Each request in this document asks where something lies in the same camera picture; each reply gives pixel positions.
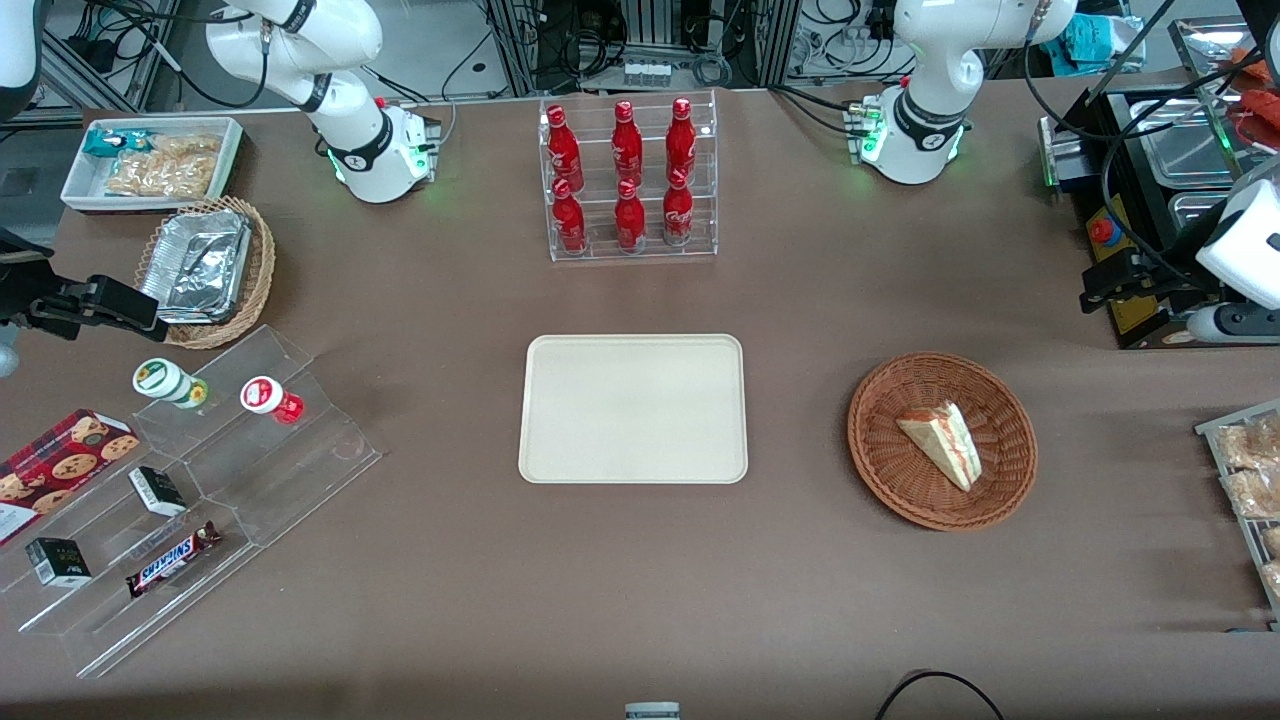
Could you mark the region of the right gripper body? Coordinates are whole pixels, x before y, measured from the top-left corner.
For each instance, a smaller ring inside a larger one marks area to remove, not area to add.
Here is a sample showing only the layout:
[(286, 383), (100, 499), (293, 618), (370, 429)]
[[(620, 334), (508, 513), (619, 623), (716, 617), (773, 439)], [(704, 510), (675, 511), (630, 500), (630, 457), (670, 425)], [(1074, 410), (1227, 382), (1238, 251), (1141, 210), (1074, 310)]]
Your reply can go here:
[(1, 324), (18, 323), (29, 306), (59, 291), (59, 275), (50, 259), (54, 251), (1, 231)]

